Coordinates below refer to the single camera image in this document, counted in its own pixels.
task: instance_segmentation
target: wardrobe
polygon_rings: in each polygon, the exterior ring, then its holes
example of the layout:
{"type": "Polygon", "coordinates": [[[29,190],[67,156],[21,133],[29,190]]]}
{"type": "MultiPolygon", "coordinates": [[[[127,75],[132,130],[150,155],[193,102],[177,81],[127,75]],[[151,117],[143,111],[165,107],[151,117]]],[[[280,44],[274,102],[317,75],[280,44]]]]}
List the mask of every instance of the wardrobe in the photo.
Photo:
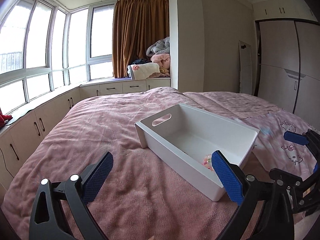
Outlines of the wardrobe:
{"type": "Polygon", "coordinates": [[[320,26],[293,20],[259,23],[258,97],[320,130],[320,26]]]}

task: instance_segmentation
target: folded blanket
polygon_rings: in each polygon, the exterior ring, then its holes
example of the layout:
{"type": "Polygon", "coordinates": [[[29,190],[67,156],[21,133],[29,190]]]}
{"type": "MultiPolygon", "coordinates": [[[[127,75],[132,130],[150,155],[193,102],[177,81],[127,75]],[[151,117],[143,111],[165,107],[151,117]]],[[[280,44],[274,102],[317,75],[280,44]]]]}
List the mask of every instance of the folded blanket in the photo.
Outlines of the folded blanket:
{"type": "Polygon", "coordinates": [[[147,49],[147,56],[151,57],[154,54],[170,53],[170,37],[157,41],[147,49]]]}
{"type": "Polygon", "coordinates": [[[158,63],[160,67],[160,77],[170,77],[170,54],[156,54],[151,57],[152,62],[158,63]]]}
{"type": "Polygon", "coordinates": [[[128,73],[132,80],[143,80],[160,76],[160,69],[157,63],[146,63],[140,65],[129,65],[128,73]]]}

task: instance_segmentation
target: drawer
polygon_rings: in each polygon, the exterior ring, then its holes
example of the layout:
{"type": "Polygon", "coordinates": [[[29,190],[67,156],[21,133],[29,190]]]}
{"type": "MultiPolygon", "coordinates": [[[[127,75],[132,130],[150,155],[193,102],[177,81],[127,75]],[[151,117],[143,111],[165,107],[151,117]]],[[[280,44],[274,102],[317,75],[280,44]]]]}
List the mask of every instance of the drawer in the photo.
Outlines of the drawer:
{"type": "Polygon", "coordinates": [[[122,89],[124,93],[134,93],[146,91],[146,81],[126,81],[122,82],[122,89]]]}
{"type": "Polygon", "coordinates": [[[121,82],[100,84],[100,96],[111,94],[122,94],[121,82]]]}
{"type": "Polygon", "coordinates": [[[170,87],[170,79],[147,79],[147,90],[159,87],[170,87]]]}

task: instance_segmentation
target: bed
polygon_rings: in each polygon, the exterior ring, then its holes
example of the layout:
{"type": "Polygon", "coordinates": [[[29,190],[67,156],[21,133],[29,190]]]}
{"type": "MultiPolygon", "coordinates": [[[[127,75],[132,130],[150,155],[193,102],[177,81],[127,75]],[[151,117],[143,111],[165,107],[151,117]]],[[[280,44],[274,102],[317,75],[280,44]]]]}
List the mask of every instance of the bed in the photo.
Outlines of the bed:
{"type": "MultiPolygon", "coordinates": [[[[63,181],[109,151],[114,166],[97,198],[88,205],[111,239],[215,239],[237,205],[225,194],[212,202],[168,167],[150,149],[142,149],[134,123],[177,103],[185,103],[261,130],[246,174],[270,181],[277,167],[308,177],[315,160],[305,147],[286,143],[286,130],[313,129],[300,118],[260,98],[231,92],[180,93],[156,88],[136,94],[89,98],[75,105],[42,141],[13,179],[1,206],[13,229],[28,239],[34,197],[43,178],[63,181]]],[[[81,234],[68,205],[63,208],[74,236],[81,234]]],[[[259,207],[244,233],[250,236],[259,207]]]]}

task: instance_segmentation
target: silver screw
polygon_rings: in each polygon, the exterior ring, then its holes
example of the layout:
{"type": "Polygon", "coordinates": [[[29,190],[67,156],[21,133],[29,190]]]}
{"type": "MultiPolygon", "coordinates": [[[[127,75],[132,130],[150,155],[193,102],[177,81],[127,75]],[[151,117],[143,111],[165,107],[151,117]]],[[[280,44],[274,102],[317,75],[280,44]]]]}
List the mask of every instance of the silver screw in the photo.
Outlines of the silver screw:
{"type": "Polygon", "coordinates": [[[277,184],[278,184],[279,186],[282,186],[282,185],[283,185],[283,181],[280,180],[280,179],[278,179],[278,180],[277,180],[277,184]]]}
{"type": "Polygon", "coordinates": [[[70,180],[71,181],[76,181],[79,179],[79,175],[78,174],[73,174],[71,177],[70,177],[70,180]]]}
{"type": "Polygon", "coordinates": [[[248,176],[247,176],[247,180],[248,180],[248,181],[254,181],[254,176],[248,175],[248,176]]]}
{"type": "Polygon", "coordinates": [[[41,180],[41,184],[42,184],[42,185],[45,185],[45,184],[48,183],[48,181],[49,181],[48,179],[43,179],[43,180],[41,180]]]}

